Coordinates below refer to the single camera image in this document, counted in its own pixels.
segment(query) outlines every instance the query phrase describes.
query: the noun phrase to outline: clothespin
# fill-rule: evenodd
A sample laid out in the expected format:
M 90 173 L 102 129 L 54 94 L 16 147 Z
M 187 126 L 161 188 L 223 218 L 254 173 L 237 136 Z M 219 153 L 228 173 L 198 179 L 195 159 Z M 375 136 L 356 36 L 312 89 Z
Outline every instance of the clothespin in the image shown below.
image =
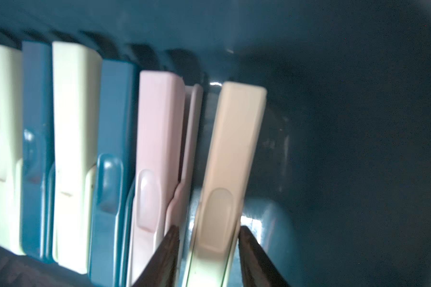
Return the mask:
M 101 56 L 53 42 L 55 201 L 53 258 L 85 274 L 96 176 Z
M 88 272 L 96 286 L 120 286 L 126 198 L 135 176 L 138 80 L 135 65 L 102 61 Z
M 267 91 L 222 86 L 183 285 L 226 286 Z
M 127 286 L 141 275 L 169 228 L 184 225 L 202 94 L 201 86 L 185 88 L 171 72 L 140 74 Z
M 132 204 L 134 192 L 136 190 L 136 180 L 134 179 L 131 188 L 128 192 L 125 204 L 125 223 L 123 224 L 123 245 L 121 246 L 120 254 L 120 271 L 119 271 L 119 286 L 126 286 L 126 277 L 128 274 L 128 258 L 130 251 L 130 234 L 131 234 L 131 219 L 132 219 Z
M 24 252 L 52 261 L 54 120 L 51 46 L 23 41 L 23 183 L 21 243 Z
M 0 45 L 0 246 L 23 255 L 20 243 L 23 167 L 21 51 Z

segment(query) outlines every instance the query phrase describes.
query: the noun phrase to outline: blue plastic container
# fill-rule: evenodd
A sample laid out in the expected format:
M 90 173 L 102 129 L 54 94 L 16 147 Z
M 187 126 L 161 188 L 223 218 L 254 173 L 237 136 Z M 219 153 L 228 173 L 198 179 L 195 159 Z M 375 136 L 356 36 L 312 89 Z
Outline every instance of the blue plastic container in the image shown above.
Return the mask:
M 431 286 L 431 0 L 0 0 L 0 27 L 96 33 L 145 69 L 168 54 L 205 90 L 196 202 L 220 84 L 264 86 L 244 216 L 285 279 Z

